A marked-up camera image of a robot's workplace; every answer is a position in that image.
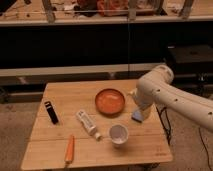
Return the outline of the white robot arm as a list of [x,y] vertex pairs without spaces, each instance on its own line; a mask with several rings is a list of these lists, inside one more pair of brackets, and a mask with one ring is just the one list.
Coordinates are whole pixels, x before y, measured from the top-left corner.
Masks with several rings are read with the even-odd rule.
[[213,101],[171,86],[173,79],[168,66],[158,65],[138,79],[130,95],[141,110],[161,103],[213,132]]

